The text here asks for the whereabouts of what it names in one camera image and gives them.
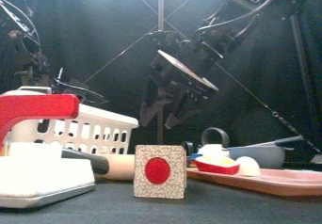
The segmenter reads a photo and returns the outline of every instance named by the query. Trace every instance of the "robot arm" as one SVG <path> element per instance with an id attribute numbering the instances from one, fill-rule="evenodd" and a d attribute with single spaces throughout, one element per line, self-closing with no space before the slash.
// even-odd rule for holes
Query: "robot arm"
<path id="1" fill-rule="evenodd" d="M 208 100 L 218 89 L 201 76 L 209 72 L 214 62 L 236 49 L 265 18 L 288 19 L 305 1 L 226 0 L 221 9 L 205 19 L 193 40 L 181 41 L 174 32 L 151 33 L 154 42 L 166 53 L 159 51 L 151 64 L 139 112 L 143 126 L 166 105 L 170 114 L 165 126 L 169 129 L 208 108 Z"/>

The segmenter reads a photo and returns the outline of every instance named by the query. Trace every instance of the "red and white object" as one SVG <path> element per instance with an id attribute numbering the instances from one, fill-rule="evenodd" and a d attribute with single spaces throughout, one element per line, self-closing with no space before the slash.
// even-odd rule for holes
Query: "red and white object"
<path id="1" fill-rule="evenodd" d="M 15 90 L 7 92 L 6 94 L 42 95 L 42 93 L 31 90 Z M 58 98 L 58 96 L 49 94 L 46 96 L 38 96 L 38 98 L 49 98 L 51 100 L 51 98 Z M 55 112 L 57 114 L 69 107 L 67 105 L 58 107 L 58 104 L 58 101 L 53 101 L 47 104 L 38 103 L 38 105 L 42 106 L 42 109 Z M 33 109 L 34 106 L 35 105 L 29 104 L 26 105 L 26 108 Z M 139 122 L 135 118 L 91 107 L 86 104 L 79 105 L 79 113 L 74 118 L 57 116 L 57 118 L 34 119 L 57 120 L 51 120 L 49 122 L 46 120 L 22 121 L 11 129 L 11 132 L 7 135 L 7 142 L 37 141 L 46 144 L 55 143 L 61 144 L 63 148 L 74 149 L 91 154 L 126 154 L 133 129 L 139 127 Z M 38 126 L 43 126 L 46 130 L 41 128 L 43 130 L 39 131 Z"/>
<path id="2" fill-rule="evenodd" d="M 240 171 L 240 163 L 225 156 L 201 156 L 196 160 L 198 171 L 234 175 Z"/>
<path id="3" fill-rule="evenodd" d="M 135 197 L 184 199 L 186 152 L 184 146 L 137 147 Z"/>

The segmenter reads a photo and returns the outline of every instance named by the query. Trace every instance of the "white plastic item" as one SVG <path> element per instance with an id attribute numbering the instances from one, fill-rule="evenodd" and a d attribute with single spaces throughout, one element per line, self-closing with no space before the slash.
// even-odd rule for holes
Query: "white plastic item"
<path id="1" fill-rule="evenodd" d="M 62 158 L 62 147 L 55 144 L 43 145 L 31 142 L 13 142 L 9 146 L 9 156 L 55 160 Z"/>
<path id="2" fill-rule="evenodd" d="M 17 90 L 7 94 L 42 93 Z M 125 154 L 133 129 L 138 127 L 135 118 L 81 104 L 79 115 L 74 120 L 25 120 L 18 123 L 7 136 L 7 142 L 59 143 L 63 148 L 87 153 Z"/>
<path id="3" fill-rule="evenodd" d="M 42 206 L 94 189 L 90 160 L 0 157 L 0 207 Z"/>
<path id="4" fill-rule="evenodd" d="M 204 145 L 200 150 L 198 153 L 201 153 L 205 156 L 226 156 L 229 157 L 229 151 L 224 150 L 224 146 L 222 144 L 208 144 Z"/>

